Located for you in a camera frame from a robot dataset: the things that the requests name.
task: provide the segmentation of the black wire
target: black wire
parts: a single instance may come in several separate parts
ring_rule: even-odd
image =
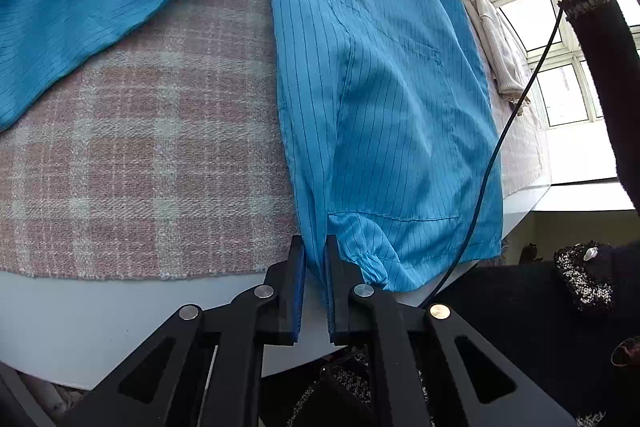
[[[507,136],[507,132],[509,131],[509,127],[511,127],[511,123],[513,123],[513,120],[515,120],[516,116],[518,115],[518,111],[520,110],[520,107],[522,106],[522,102],[524,102],[524,100],[525,100],[525,98],[527,96],[527,93],[529,92],[529,89],[531,89],[531,86],[533,85],[533,81],[538,76],[538,72],[540,72],[540,68],[542,67],[542,63],[545,61],[546,55],[548,54],[549,49],[551,48],[551,44],[553,44],[553,42],[554,42],[554,37],[556,36],[556,32],[558,31],[558,26],[560,26],[560,19],[561,18],[562,18],[562,3],[561,3],[561,6],[560,6],[560,9],[558,10],[558,16],[556,17],[556,24],[554,25],[554,30],[551,33],[551,36],[549,37],[549,42],[546,44],[546,48],[545,48],[544,52],[542,53],[542,57],[540,57],[540,61],[538,62],[537,66],[536,66],[536,69],[533,71],[533,74],[531,75],[531,78],[529,80],[529,84],[527,84],[527,87],[524,88],[524,90],[522,91],[522,95],[521,95],[520,99],[518,100],[518,103],[513,108],[513,111],[511,111],[511,116],[509,117],[509,120],[507,121],[507,124],[504,126],[504,129],[502,130],[502,134],[500,134],[500,138],[498,139],[498,143],[495,145],[494,153],[491,155],[491,159],[489,160],[489,164],[486,166],[486,170],[484,171],[484,177],[482,178],[482,184],[480,185],[480,194],[478,194],[478,203],[476,203],[476,209],[474,211],[474,217],[471,219],[471,224],[469,225],[468,232],[466,232],[465,240],[462,242],[462,245],[460,245],[460,249],[458,250],[458,254],[456,255],[455,259],[453,260],[453,263],[451,263],[451,266],[449,266],[449,269],[447,269],[447,271],[444,274],[444,276],[442,277],[442,279],[440,279],[438,284],[436,284],[435,288],[433,290],[431,290],[431,293],[429,293],[427,298],[420,303],[420,308],[426,308],[429,305],[429,303],[431,302],[431,299],[433,299],[433,297],[436,295],[436,293],[438,293],[439,289],[442,288],[442,285],[444,285],[444,283],[447,282],[447,279],[453,273],[453,270],[456,268],[456,266],[460,262],[460,259],[462,259],[463,253],[465,253],[466,247],[469,244],[469,241],[471,240],[471,235],[474,233],[474,229],[476,228],[476,222],[478,222],[478,216],[480,214],[480,208],[482,206],[482,198],[484,197],[484,191],[486,190],[486,184],[489,181],[489,174],[491,174],[491,169],[494,166],[495,159],[498,156],[498,152],[500,152],[500,147],[502,146],[502,142],[504,141],[504,138]]]

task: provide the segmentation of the white table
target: white table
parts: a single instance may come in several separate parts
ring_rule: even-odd
[[[534,183],[505,199],[503,236],[547,187]],[[472,264],[457,267],[449,282]],[[203,309],[227,304],[263,279],[264,273],[182,281],[86,281],[0,272],[0,361],[44,380],[92,389],[183,304]],[[418,305],[437,280],[396,298]],[[306,277],[298,343],[266,346],[262,373],[278,373],[335,349],[318,287]]]

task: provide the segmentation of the gold rivet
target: gold rivet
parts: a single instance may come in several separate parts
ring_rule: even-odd
[[[434,304],[431,308],[429,308],[429,312],[435,319],[439,320],[446,319],[451,314],[451,310],[444,304]]]

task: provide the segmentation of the blue garment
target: blue garment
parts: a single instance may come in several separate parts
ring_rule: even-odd
[[[468,229],[497,141],[460,0],[273,0],[278,107],[307,262],[416,289]],[[464,260],[498,253],[494,168]]]
[[[0,0],[0,130],[168,0]],[[496,141],[460,0],[273,0],[278,107],[307,260],[324,238],[403,291],[445,269]],[[465,259],[498,252],[494,169]]]

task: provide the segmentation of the black sleeve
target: black sleeve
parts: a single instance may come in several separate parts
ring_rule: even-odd
[[[640,58],[633,37],[616,0],[567,0],[564,8],[600,98],[618,178],[640,210]]]

